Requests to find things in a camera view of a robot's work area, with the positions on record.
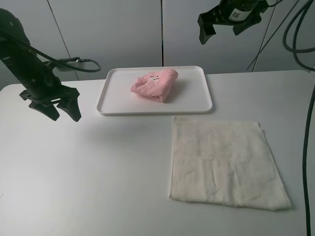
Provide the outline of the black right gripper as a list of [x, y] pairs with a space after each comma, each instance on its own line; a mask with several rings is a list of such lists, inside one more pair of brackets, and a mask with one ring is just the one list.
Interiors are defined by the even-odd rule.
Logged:
[[202, 45], [216, 34], [214, 25], [234, 25], [236, 36], [261, 22], [265, 0], [221, 0], [219, 5], [198, 16], [199, 41]]

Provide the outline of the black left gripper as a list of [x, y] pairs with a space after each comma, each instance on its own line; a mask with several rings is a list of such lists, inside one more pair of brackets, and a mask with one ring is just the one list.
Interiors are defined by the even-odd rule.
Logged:
[[60, 114], [53, 104], [67, 113], [75, 122], [81, 119], [78, 105], [79, 92], [61, 84], [61, 81], [53, 73], [56, 67], [54, 62], [36, 63], [26, 67], [26, 75], [21, 83], [25, 90], [20, 93], [23, 100], [31, 100], [29, 108], [36, 110], [53, 121]]

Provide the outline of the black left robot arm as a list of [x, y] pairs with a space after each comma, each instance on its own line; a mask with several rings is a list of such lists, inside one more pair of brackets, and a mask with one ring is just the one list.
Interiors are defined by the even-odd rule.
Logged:
[[0, 59], [25, 87], [20, 97], [30, 100], [31, 109], [52, 120], [59, 118], [57, 109], [61, 109], [78, 122], [81, 118], [78, 90], [61, 84], [53, 73], [57, 64], [52, 59], [42, 62], [37, 55], [34, 49], [30, 49], [30, 41], [19, 19], [1, 9]]

